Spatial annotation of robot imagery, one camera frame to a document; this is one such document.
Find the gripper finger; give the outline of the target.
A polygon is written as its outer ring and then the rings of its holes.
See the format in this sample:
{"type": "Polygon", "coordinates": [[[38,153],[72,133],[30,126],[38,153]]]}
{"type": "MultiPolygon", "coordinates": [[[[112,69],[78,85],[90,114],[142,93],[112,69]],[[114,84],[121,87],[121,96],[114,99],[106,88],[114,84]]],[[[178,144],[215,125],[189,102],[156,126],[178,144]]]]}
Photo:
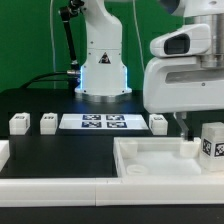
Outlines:
{"type": "Polygon", "coordinates": [[[188,128],[188,126],[185,123],[185,119],[187,118],[187,113],[175,112],[174,118],[181,129],[181,137],[186,141],[192,141],[193,140],[192,131],[188,128]]]}

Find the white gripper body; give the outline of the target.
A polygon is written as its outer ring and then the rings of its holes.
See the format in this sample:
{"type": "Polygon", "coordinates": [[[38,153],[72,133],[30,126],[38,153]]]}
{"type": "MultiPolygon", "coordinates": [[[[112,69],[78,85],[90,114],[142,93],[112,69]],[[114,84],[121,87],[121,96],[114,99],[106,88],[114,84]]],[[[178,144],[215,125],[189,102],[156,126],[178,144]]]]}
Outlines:
{"type": "Polygon", "coordinates": [[[143,104],[150,113],[224,108],[224,63],[211,58],[211,28],[184,25],[150,43],[154,58],[146,66],[143,104]]]}

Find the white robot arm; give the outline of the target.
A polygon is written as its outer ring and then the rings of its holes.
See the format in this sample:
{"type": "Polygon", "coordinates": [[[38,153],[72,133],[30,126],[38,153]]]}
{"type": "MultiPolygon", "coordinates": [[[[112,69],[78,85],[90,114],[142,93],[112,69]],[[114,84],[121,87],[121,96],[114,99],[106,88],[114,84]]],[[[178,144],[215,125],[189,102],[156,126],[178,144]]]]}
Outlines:
{"type": "MultiPolygon", "coordinates": [[[[150,43],[154,58],[145,69],[143,105],[150,113],[172,113],[184,137],[190,111],[224,109],[224,0],[158,0],[185,24],[150,43]]],[[[114,102],[131,92],[122,63],[122,25],[104,0],[84,0],[87,58],[76,94],[114,102]]]]}

